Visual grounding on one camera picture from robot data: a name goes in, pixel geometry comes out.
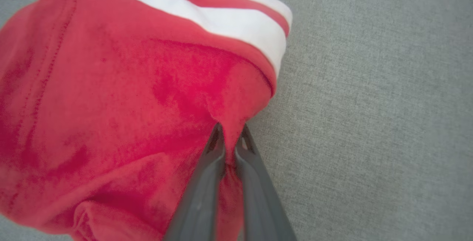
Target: gray background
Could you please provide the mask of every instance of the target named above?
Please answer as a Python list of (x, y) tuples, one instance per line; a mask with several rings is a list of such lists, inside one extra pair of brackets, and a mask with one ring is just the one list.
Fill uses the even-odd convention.
[[(0, 21), (34, 0), (0, 0)], [(473, 0), (282, 0), (250, 122), (301, 241), (473, 240)], [(0, 219), (0, 240), (61, 240)]]

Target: gray fabric surface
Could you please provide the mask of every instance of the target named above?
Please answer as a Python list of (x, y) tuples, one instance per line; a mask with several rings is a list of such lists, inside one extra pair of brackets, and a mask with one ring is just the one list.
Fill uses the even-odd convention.
[[(31, 1), (0, 0), (2, 24)], [(278, 92), (249, 126), (299, 240), (473, 240), (473, 0), (282, 1)]]

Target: red garment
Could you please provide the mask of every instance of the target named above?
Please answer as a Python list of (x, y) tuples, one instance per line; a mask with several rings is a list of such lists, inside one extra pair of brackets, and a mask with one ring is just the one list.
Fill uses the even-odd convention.
[[(213, 125), (232, 152), (267, 105), (291, 20), (280, 3), (159, 2), (38, 0), (0, 31), (7, 218), (77, 241), (160, 240)], [(238, 20), (220, 25), (226, 13)], [(243, 222), (232, 153), (226, 163), (220, 241)]]

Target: red and white striped trim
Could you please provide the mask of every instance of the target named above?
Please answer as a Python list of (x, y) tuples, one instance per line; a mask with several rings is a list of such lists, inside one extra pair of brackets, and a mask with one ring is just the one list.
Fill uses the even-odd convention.
[(138, 0), (167, 14), (185, 18), (209, 33), (240, 40), (257, 48), (279, 74), (286, 49), (286, 34), (292, 21), (290, 9), (278, 0), (250, 0), (277, 12), (281, 23), (270, 12), (255, 6), (201, 7), (189, 0)]

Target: red stripe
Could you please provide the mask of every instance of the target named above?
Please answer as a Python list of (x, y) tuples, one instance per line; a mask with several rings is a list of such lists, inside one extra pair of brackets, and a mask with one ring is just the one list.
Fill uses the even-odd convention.
[(240, 9), (254, 9), (265, 13), (277, 22), (284, 30), (286, 37), (289, 35), (289, 24), (284, 16), (275, 10), (252, 0), (188, 0), (189, 2), (200, 7), (215, 7), (215, 8), (240, 8)]

